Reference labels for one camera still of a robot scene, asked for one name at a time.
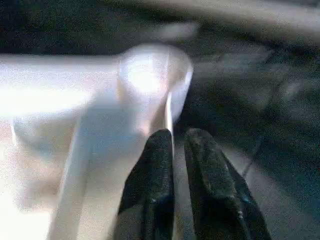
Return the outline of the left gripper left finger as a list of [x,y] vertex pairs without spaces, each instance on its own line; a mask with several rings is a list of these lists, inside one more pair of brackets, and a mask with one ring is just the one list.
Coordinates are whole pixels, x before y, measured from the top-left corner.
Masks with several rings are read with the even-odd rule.
[[172,134],[153,133],[128,175],[112,238],[114,240],[170,240],[174,223]]

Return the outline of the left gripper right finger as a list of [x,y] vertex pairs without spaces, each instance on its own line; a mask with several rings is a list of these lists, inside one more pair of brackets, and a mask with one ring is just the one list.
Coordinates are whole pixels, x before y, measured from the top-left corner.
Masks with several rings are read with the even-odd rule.
[[207,131],[189,129],[184,153],[196,239],[271,239],[246,181]]

